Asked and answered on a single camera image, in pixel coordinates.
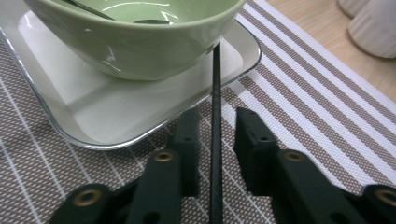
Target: white tray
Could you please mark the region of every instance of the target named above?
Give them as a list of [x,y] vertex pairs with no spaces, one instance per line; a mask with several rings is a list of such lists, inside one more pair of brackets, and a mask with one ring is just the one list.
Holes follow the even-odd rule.
[[[70,143],[96,150],[136,143],[204,100],[212,82],[212,54],[162,81],[129,81],[84,63],[22,0],[0,1],[1,36],[54,129]],[[235,22],[221,41],[222,84],[260,60],[256,39]]]

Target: black rod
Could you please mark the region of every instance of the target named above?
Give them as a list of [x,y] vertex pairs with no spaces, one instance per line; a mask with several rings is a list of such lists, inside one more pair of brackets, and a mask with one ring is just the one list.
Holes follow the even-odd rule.
[[223,223],[221,157],[221,63],[220,44],[213,50],[212,152],[210,166],[209,223]]

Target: brass screw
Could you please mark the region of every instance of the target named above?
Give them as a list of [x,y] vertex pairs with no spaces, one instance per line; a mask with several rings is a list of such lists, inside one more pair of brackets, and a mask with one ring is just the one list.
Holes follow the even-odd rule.
[[155,161],[171,161],[175,156],[169,152],[160,152],[155,157]]
[[73,204],[79,207],[89,206],[99,201],[101,197],[102,192],[99,189],[86,189],[74,198]]
[[396,192],[388,189],[378,189],[375,196],[384,203],[388,203],[396,207]]
[[304,155],[299,152],[287,152],[285,154],[285,157],[289,161],[304,161],[305,160]]

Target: gray and white striped placemat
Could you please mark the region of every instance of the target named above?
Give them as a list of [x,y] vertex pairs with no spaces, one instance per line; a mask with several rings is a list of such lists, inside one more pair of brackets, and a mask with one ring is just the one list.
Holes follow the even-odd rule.
[[[232,151],[235,109],[258,112],[283,148],[300,150],[334,185],[360,193],[396,186],[396,104],[262,0],[237,19],[261,44],[256,69],[222,92],[224,223],[275,223],[269,199],[246,194]],[[43,223],[68,192],[87,183],[113,189],[139,177],[175,121],[140,143],[89,151],[50,126],[17,65],[0,44],[0,223]],[[183,223],[207,223],[210,99],[201,114],[201,195],[183,200]]]

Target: green bowl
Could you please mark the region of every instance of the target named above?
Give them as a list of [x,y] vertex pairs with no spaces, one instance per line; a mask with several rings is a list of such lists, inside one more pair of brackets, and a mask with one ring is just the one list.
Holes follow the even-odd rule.
[[[115,77],[158,80],[198,63],[221,40],[245,0],[24,0],[86,63]],[[136,23],[144,20],[171,24]]]

